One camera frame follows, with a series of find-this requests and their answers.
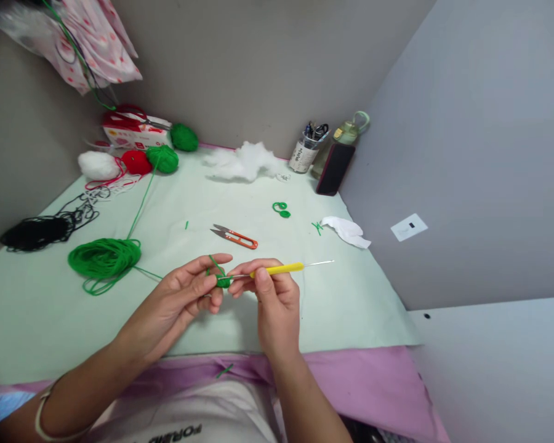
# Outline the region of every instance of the pen holder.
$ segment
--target pen holder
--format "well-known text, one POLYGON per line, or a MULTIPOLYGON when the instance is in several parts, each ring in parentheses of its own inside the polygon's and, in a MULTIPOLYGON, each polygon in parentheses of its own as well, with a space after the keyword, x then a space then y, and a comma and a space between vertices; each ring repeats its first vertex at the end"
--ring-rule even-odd
POLYGON ((305 174, 310 169, 314 158, 318 154, 320 144, 324 141, 328 132, 320 137, 319 140, 314 140, 307 137, 303 132, 300 139, 295 144, 294 152, 291 154, 289 167, 298 174, 305 174))

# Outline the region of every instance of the orange scissors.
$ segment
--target orange scissors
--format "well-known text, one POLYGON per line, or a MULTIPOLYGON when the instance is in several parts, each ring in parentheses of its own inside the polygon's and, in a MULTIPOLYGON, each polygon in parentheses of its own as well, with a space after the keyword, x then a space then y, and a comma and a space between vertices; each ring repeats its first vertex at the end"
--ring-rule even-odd
POLYGON ((248 249, 256 249, 259 243, 257 243, 253 239, 249 239, 248 237, 244 237, 242 234, 238 234, 231 229, 224 228, 220 225, 214 225, 218 231, 215 229, 210 229, 213 233, 219 235, 220 237, 225 238, 226 240, 233 241, 234 243, 238 243, 240 246, 247 247, 248 249))

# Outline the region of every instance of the small green crochet ring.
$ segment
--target small green crochet ring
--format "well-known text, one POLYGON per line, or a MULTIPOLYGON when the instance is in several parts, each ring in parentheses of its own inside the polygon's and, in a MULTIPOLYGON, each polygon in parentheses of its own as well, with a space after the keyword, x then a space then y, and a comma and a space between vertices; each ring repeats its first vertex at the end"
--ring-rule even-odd
POLYGON ((291 217, 290 211, 275 209, 275 205, 279 206, 279 209, 287 209, 287 203, 285 203, 285 202, 275 202, 275 203, 273 203, 273 210, 275 212, 279 212, 279 215, 282 216, 283 218, 291 217))

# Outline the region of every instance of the white yarn ball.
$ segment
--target white yarn ball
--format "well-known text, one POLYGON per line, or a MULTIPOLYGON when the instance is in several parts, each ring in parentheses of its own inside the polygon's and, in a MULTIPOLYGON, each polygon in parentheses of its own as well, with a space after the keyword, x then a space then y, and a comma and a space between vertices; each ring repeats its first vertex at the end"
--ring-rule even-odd
POLYGON ((119 175, 119 166, 111 154, 88 151, 78 156, 78 164, 91 180, 111 180, 119 175))

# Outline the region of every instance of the hand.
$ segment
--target hand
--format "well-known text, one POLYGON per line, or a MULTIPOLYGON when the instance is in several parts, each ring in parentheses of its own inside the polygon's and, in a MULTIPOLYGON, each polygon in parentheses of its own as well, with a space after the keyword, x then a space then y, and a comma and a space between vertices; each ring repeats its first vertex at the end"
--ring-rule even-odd
POLYGON ((228 288, 234 298, 245 290, 259 300, 259 340, 272 366, 287 365, 300 356, 300 288, 289 273, 270 276, 266 268, 282 266, 274 258, 261 258, 243 263, 228 275, 250 274, 235 279, 228 288))
MULTIPOLYGON (((213 255, 218 264, 232 256, 213 255)), ((112 345, 131 363, 150 365, 168 352, 199 312, 217 314, 223 290, 215 287, 217 269, 208 255, 170 272, 121 328, 112 345)))

